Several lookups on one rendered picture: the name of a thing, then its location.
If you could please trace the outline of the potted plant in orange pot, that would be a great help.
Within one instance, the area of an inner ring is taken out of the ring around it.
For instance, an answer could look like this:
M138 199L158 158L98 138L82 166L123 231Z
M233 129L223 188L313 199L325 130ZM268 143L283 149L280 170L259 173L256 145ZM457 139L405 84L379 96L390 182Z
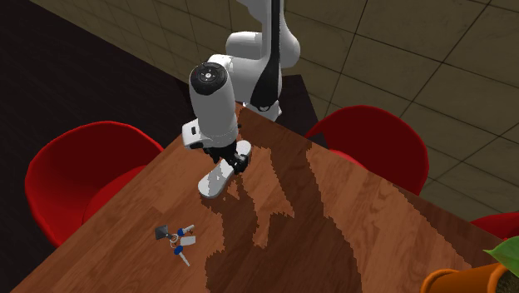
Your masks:
M519 293L519 236L484 252L497 263L464 271L434 271L425 278L419 293Z

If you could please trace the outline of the key bunch with blue caps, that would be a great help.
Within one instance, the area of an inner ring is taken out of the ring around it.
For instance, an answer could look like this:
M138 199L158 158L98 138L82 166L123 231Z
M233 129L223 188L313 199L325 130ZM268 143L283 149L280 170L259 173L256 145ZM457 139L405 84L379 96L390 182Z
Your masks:
M170 233L168 225L158 226L155 229L155 237L157 240L167 239L174 250L174 254L179 256L187 266L190 266L190 262L185 257L183 250L186 246L192 246L196 243L196 236L193 235L194 228L194 225L190 225L178 229L176 233Z

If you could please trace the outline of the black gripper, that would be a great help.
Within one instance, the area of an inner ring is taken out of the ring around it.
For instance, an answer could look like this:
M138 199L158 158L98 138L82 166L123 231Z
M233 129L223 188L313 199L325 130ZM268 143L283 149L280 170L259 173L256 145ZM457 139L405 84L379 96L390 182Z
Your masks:
M211 157L214 163L218 163L221 159L224 159L225 163L228 165L226 167L227 173L239 174L248 166L249 156L237 153L236 146L237 141L234 141L228 146L204 147L203 151Z

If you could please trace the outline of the wooden table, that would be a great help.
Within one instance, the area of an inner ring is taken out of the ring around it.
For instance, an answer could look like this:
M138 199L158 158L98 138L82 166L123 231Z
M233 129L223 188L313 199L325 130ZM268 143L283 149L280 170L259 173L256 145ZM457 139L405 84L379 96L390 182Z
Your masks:
M492 263L495 236L247 109L247 170L215 199L213 166L174 140L13 293L418 293L433 271ZM170 233L194 225L174 254Z

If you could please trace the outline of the red shell chair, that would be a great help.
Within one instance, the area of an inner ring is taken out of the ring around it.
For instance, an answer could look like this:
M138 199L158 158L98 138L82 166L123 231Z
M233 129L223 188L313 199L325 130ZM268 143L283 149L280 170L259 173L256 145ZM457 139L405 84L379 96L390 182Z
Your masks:
M428 150L421 137L392 113L366 105L344 107L316 123L305 136L319 133L329 150L415 195L423 189Z
M519 211L484 216L472 221L472 224L506 240L519 236Z
M143 131L120 122L61 134L27 169L25 194L36 223L59 247L162 151Z

